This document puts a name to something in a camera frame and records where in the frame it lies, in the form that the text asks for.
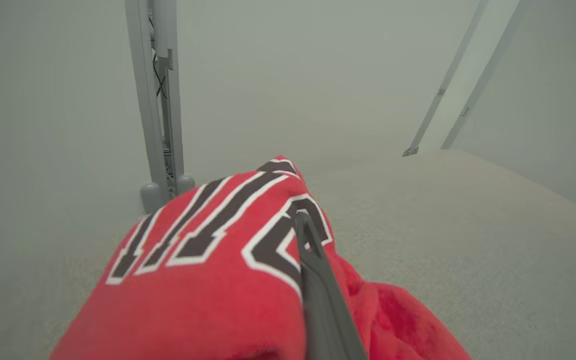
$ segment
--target gray wall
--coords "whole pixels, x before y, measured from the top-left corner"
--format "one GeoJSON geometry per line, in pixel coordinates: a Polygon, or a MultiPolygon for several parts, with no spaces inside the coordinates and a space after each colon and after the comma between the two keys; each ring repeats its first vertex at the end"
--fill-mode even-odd
{"type": "Polygon", "coordinates": [[[185,170],[306,177],[408,148],[478,0],[179,3],[185,170]]]}
{"type": "Polygon", "coordinates": [[[0,0],[0,281],[141,214],[127,30],[121,0],[0,0]]]}
{"type": "Polygon", "coordinates": [[[576,203],[576,1],[528,3],[452,149],[576,203]]]}

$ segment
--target gray metal frame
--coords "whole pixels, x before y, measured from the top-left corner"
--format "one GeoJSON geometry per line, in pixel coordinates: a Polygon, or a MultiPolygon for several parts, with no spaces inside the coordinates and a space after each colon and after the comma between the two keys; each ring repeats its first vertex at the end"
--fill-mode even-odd
{"type": "Polygon", "coordinates": [[[150,166],[150,178],[160,188],[163,199],[167,199],[169,198],[168,180],[164,162],[159,105],[156,96],[159,84],[157,84],[153,69],[148,2],[126,0],[125,6],[132,68],[137,87],[143,137],[146,142],[146,155],[150,166]]]}
{"type": "Polygon", "coordinates": [[[501,57],[503,56],[503,54],[505,54],[508,45],[510,45],[510,41],[515,36],[515,33],[517,32],[517,27],[519,27],[519,23],[521,23],[522,19],[524,18],[524,14],[526,13],[526,7],[528,7],[529,3],[530,0],[519,0],[517,8],[514,9],[514,12],[510,17],[510,21],[508,22],[508,25],[505,27],[505,30],[503,30],[503,34],[499,39],[499,43],[496,45],[496,48],[494,48],[494,51],[492,53],[492,56],[490,57],[488,64],[486,64],[484,71],[481,73],[481,76],[479,77],[479,80],[475,85],[475,88],[473,89],[468,100],[466,101],[466,105],[464,105],[463,109],[461,110],[461,113],[459,114],[459,116],[457,116],[457,120],[450,129],[450,132],[448,132],[448,136],[446,136],[446,139],[443,142],[443,145],[441,146],[442,149],[447,150],[450,149],[451,146],[453,146],[453,142],[457,138],[457,135],[459,135],[459,132],[462,130],[462,127],[464,126],[466,119],[471,114],[471,112],[473,112],[472,111],[473,107],[475,107],[475,104],[477,103],[477,100],[480,98],[480,95],[482,95],[482,92],[484,91],[484,89],[486,89],[486,86],[489,83],[490,78],[492,77],[493,73],[495,72],[495,69],[499,64],[499,60],[501,60],[501,57]]]}
{"type": "Polygon", "coordinates": [[[477,9],[475,10],[475,13],[472,16],[470,24],[468,25],[468,29],[466,29],[466,33],[463,35],[463,38],[461,39],[461,43],[459,44],[459,47],[457,48],[457,53],[455,53],[455,55],[452,59],[452,63],[450,63],[450,66],[448,67],[448,71],[446,71],[446,75],[443,77],[441,85],[439,85],[439,90],[437,91],[437,94],[432,99],[432,102],[430,103],[430,107],[428,108],[428,111],[426,111],[425,117],[423,117],[423,121],[421,122],[421,126],[419,126],[419,129],[417,130],[416,134],[414,135],[414,139],[412,140],[410,147],[404,151],[403,157],[407,157],[409,155],[414,155],[414,154],[418,153],[419,144],[421,143],[421,139],[424,137],[424,134],[426,133],[426,130],[428,129],[428,126],[430,125],[430,121],[433,120],[433,117],[435,116],[435,112],[437,111],[437,108],[439,107],[439,103],[441,103],[442,98],[443,98],[444,94],[446,93],[446,89],[448,89],[448,86],[450,85],[450,82],[453,79],[455,72],[457,71],[457,67],[459,66],[459,63],[462,62],[462,58],[464,57],[464,54],[466,53],[466,48],[468,48],[468,44],[470,44],[471,38],[473,38],[473,34],[474,34],[475,30],[477,29],[478,23],[480,23],[480,19],[482,18],[482,15],[484,14],[484,10],[486,10],[486,6],[488,5],[488,2],[489,2],[489,0],[480,0],[480,2],[478,3],[477,9]]]}
{"type": "Polygon", "coordinates": [[[176,192],[180,194],[187,189],[179,188],[179,180],[185,173],[184,148],[181,132],[181,91],[179,88],[179,51],[177,43],[177,2],[169,1],[167,4],[167,47],[168,69],[166,74],[167,114],[170,125],[170,142],[173,158],[174,179],[177,181],[176,192]]]}

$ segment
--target printed number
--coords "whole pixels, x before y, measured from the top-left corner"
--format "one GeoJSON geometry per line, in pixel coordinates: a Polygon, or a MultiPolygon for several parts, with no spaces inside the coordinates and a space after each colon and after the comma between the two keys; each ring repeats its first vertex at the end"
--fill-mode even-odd
{"type": "MultiPolygon", "coordinates": [[[[231,191],[199,226],[179,242],[166,262],[167,267],[202,264],[226,236],[228,228],[238,221],[246,209],[274,185],[288,176],[298,176],[297,169],[288,159],[274,159],[257,169],[259,172],[231,191]]],[[[222,191],[231,177],[222,178],[197,189],[192,199],[174,221],[162,239],[153,246],[135,275],[157,271],[190,220],[222,191]]],[[[150,234],[162,210],[146,217],[135,227],[126,246],[119,251],[106,280],[108,285],[121,284],[142,255],[142,244],[150,234]]],[[[241,255],[250,269],[262,271],[290,285],[301,296],[301,267],[299,260],[287,249],[295,238],[297,213],[306,212],[313,219],[322,246],[332,242],[332,234],[322,209],[310,194],[293,196],[249,240],[241,255]]]]}
{"type": "Polygon", "coordinates": [[[306,212],[321,234],[322,246],[332,241],[323,213],[310,194],[294,196],[244,246],[241,255],[250,269],[263,271],[290,285],[301,296],[299,261],[286,251],[295,238],[297,213],[306,212]]]}

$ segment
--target red fabric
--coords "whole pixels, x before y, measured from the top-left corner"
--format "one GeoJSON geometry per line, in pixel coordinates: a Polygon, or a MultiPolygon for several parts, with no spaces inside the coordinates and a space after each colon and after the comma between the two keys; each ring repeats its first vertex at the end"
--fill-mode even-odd
{"type": "MultiPolygon", "coordinates": [[[[261,170],[197,187],[135,225],[51,359],[304,359],[297,242],[294,232],[279,230],[295,207],[307,207],[299,200],[309,192],[283,157],[261,170]],[[245,193],[257,183],[258,191],[245,193]],[[144,271],[166,238],[161,263],[144,271]]],[[[314,212],[332,240],[324,212],[314,212]]],[[[404,289],[364,281],[333,241],[323,244],[372,360],[469,359],[422,303],[404,289]]]]}

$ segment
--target black cable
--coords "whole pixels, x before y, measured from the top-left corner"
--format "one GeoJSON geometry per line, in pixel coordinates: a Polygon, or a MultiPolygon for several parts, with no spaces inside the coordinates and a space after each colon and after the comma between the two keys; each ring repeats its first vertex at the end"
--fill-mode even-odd
{"type": "Polygon", "coordinates": [[[152,69],[155,71],[155,76],[157,76],[157,80],[159,82],[159,88],[157,89],[157,94],[155,96],[159,96],[161,92],[161,95],[167,99],[168,97],[164,93],[163,89],[164,82],[166,81],[166,75],[164,75],[163,79],[160,79],[160,75],[157,73],[157,66],[155,66],[155,59],[157,59],[157,54],[152,57],[152,69]]]}

